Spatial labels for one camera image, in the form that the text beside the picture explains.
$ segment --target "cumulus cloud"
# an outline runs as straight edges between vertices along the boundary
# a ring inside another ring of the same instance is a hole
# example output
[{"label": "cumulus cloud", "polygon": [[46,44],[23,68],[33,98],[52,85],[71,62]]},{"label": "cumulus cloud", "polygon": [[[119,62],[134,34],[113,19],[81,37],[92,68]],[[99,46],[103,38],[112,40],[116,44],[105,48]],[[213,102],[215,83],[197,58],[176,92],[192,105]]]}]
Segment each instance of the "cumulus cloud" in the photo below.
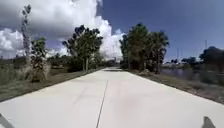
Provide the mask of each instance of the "cumulus cloud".
[{"label": "cumulus cloud", "polygon": [[74,27],[84,24],[98,28],[104,37],[101,51],[107,56],[120,56],[118,41],[121,31],[112,35],[112,27],[102,16],[97,16],[97,7],[102,0],[1,0],[0,27],[20,30],[21,10],[30,4],[30,29],[32,34],[51,39],[66,39],[71,36]]},{"label": "cumulus cloud", "polygon": [[0,31],[0,55],[5,57],[13,57],[17,53],[21,53],[23,48],[23,36],[18,31],[11,29],[3,29]]}]

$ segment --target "sky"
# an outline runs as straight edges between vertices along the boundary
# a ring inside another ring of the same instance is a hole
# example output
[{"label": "sky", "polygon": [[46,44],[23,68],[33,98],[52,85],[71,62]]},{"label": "sky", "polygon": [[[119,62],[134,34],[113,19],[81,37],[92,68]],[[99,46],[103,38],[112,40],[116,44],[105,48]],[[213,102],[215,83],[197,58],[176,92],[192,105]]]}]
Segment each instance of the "sky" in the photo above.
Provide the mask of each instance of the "sky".
[{"label": "sky", "polygon": [[0,54],[22,52],[21,10],[31,4],[32,37],[45,37],[50,54],[67,54],[61,41],[81,24],[98,28],[104,37],[101,53],[120,58],[119,40],[132,26],[163,30],[170,46],[165,61],[198,57],[207,47],[224,48],[223,0],[0,0]]}]

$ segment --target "utility pole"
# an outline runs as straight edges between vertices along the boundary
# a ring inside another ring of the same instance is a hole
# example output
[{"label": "utility pole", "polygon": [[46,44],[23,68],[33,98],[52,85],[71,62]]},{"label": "utility pole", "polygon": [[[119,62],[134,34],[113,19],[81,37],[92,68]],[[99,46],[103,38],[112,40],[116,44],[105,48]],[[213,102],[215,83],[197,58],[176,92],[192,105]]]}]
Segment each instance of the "utility pole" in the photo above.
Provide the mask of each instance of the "utility pole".
[{"label": "utility pole", "polygon": [[179,48],[177,48],[177,60],[179,61]]},{"label": "utility pole", "polygon": [[208,49],[207,40],[205,40],[205,49]]}]

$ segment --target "grassy shoulder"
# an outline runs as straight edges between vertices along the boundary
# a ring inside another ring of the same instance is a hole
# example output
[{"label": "grassy shoulder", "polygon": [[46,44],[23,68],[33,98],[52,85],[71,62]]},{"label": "grassy shoulder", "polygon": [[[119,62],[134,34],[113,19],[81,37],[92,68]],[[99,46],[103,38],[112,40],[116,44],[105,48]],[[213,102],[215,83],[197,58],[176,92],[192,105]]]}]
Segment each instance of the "grassy shoulder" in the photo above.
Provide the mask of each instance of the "grassy shoulder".
[{"label": "grassy shoulder", "polygon": [[86,71],[78,71],[73,73],[61,73],[62,69],[54,71],[54,75],[48,77],[48,79],[41,83],[30,83],[29,81],[13,81],[5,85],[0,86],[0,102],[21,96],[30,92],[34,92],[45,87],[49,87],[58,83],[65,82],[70,79],[74,79],[80,76],[87,75],[89,73],[98,71],[102,68],[90,69]]},{"label": "grassy shoulder", "polygon": [[179,90],[183,90],[193,95],[197,95],[224,104],[224,87],[222,86],[208,85],[200,82],[183,80],[163,74],[155,75],[150,72],[141,72],[141,73],[138,71],[130,71],[130,72],[142,76],[144,78],[150,79],[152,81],[159,82]]}]

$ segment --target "paved trail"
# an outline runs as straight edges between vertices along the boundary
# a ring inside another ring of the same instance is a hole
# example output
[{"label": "paved trail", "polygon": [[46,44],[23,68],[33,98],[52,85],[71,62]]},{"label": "paved trail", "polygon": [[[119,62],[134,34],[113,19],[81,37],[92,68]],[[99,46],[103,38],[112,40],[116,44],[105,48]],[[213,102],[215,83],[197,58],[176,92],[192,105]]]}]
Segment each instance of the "paved trail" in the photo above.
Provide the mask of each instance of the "paved trail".
[{"label": "paved trail", "polygon": [[110,69],[2,102],[0,113],[15,128],[224,128],[223,105]]}]

